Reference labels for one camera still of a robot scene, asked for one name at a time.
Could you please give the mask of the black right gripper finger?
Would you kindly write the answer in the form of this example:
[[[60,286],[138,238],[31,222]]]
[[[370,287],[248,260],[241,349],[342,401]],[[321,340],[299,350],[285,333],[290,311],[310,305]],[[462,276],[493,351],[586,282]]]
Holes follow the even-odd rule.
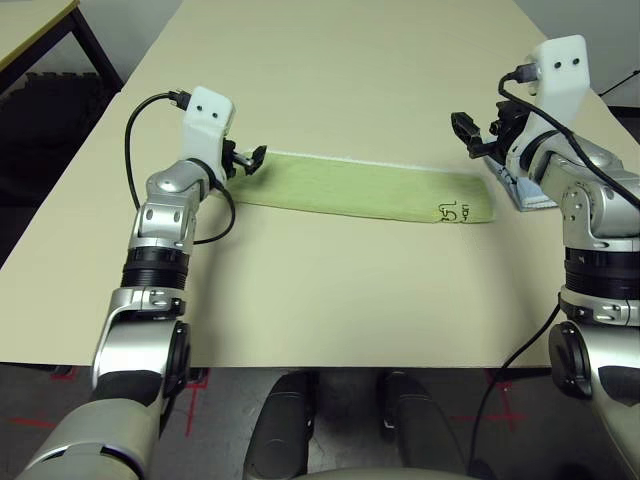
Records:
[[[483,144],[479,127],[467,113],[453,112],[450,121],[455,136],[468,150],[474,150]]]

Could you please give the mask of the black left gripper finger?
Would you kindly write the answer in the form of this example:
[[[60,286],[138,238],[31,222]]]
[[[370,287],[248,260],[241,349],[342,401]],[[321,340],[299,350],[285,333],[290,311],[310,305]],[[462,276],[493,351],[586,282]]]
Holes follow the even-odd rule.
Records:
[[[251,153],[250,157],[246,158],[246,164],[244,167],[246,175],[253,175],[260,169],[260,167],[263,165],[266,153],[267,146],[261,145]]]

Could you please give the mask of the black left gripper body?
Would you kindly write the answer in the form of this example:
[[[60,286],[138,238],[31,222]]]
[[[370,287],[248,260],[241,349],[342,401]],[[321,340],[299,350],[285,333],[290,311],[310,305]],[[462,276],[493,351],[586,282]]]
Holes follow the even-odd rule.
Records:
[[[255,173],[255,155],[246,156],[238,153],[236,143],[225,139],[222,147],[222,167],[227,178],[234,178],[238,167],[244,170],[245,175],[253,175]]]

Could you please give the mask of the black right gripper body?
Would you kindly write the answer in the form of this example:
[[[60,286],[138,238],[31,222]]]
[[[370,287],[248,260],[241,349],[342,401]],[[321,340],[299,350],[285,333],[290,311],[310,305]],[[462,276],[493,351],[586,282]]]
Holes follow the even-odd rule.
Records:
[[[499,165],[505,166],[515,140],[524,130],[529,112],[511,100],[497,102],[496,107],[497,119],[489,126],[489,133],[495,139],[483,140],[480,128],[472,122],[471,140],[467,150],[472,159],[488,156]]]

